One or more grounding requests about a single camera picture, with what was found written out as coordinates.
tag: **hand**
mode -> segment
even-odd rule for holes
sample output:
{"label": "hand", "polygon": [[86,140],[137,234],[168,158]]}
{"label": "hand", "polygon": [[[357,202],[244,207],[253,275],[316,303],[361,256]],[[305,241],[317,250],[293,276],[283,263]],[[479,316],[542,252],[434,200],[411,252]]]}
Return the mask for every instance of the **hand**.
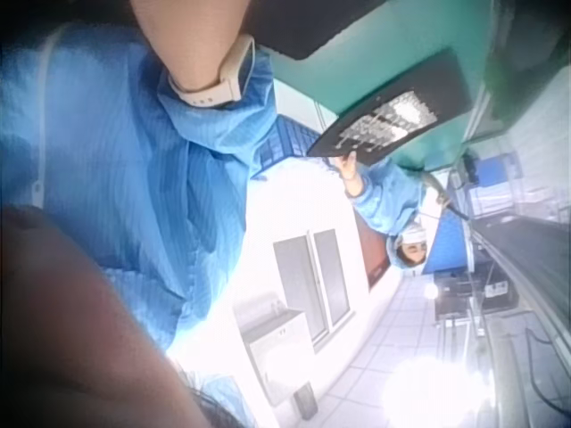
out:
{"label": "hand", "polygon": [[333,158],[333,163],[339,169],[343,180],[353,180],[357,174],[357,152],[349,153],[349,156]]}

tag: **cable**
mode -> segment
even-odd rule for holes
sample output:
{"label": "cable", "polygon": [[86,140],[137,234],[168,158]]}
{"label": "cable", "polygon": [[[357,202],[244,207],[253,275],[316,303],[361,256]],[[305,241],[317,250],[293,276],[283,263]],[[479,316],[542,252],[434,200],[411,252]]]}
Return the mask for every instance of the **cable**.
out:
{"label": "cable", "polygon": [[542,401],[545,404],[547,404],[549,407],[551,407],[556,412],[559,412],[561,415],[564,415],[564,416],[568,417],[569,419],[571,419],[571,412],[568,412],[564,408],[561,408],[561,407],[553,404],[549,399],[547,399],[543,395],[543,393],[540,391],[539,387],[537,386],[537,383],[535,383],[534,360],[533,360],[533,355],[532,355],[532,343],[529,340],[530,336],[532,336],[537,342],[542,343],[544,345],[552,345],[552,343],[551,343],[551,341],[545,341],[543,339],[538,338],[535,335],[535,333],[532,330],[530,330],[529,328],[525,329],[525,343],[527,344],[527,361],[529,364],[529,377],[530,377],[530,380],[532,382],[532,387],[534,388],[534,391],[537,394],[537,396],[540,399],[542,399]]}

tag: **blue panel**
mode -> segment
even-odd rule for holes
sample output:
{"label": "blue panel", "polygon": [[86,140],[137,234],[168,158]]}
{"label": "blue panel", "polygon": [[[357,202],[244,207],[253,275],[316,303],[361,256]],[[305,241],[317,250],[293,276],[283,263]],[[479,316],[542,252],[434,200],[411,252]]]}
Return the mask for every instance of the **blue panel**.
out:
{"label": "blue panel", "polygon": [[478,178],[480,179],[480,186],[488,187],[508,181],[508,175],[504,165],[503,155],[479,160],[476,164],[476,168]]}
{"label": "blue panel", "polygon": [[261,171],[290,157],[305,157],[319,134],[286,116],[278,116],[269,131],[266,142],[260,147]]}
{"label": "blue panel", "polygon": [[[452,203],[458,206],[458,202],[454,201],[455,192],[452,190],[451,183],[449,183],[447,190],[452,198]],[[426,261],[423,274],[463,268],[467,265],[468,256],[466,254],[462,220],[453,212],[445,210],[440,218],[440,223],[436,230],[436,237],[430,254],[428,254],[428,260]]]}

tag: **bright light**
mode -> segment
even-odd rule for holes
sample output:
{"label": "bright light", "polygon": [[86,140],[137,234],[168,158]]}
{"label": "bright light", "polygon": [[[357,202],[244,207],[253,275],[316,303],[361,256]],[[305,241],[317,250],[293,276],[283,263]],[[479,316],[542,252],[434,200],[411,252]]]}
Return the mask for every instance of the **bright light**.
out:
{"label": "bright light", "polygon": [[420,123],[420,110],[412,103],[396,103],[393,106],[396,113],[411,123]]}
{"label": "bright light", "polygon": [[438,297],[438,287],[435,283],[429,283],[426,285],[425,297],[429,300],[435,300]]}
{"label": "bright light", "polygon": [[405,361],[389,378],[385,412],[397,428],[458,426],[490,398],[480,374],[434,358]]}
{"label": "bright light", "polygon": [[409,131],[399,127],[391,127],[391,131],[393,132],[395,140],[400,140],[409,134]]}

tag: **finger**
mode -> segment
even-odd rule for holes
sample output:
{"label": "finger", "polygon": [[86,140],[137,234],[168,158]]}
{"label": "finger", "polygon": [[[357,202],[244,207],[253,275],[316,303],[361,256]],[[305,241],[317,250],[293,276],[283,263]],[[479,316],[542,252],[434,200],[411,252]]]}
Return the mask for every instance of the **finger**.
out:
{"label": "finger", "polygon": [[343,165],[344,165],[344,160],[342,156],[337,156],[336,158],[333,158],[333,163],[335,164],[335,166],[338,169],[343,169]]}
{"label": "finger", "polygon": [[353,167],[355,163],[357,163],[357,152],[353,150],[347,157],[347,164]]}

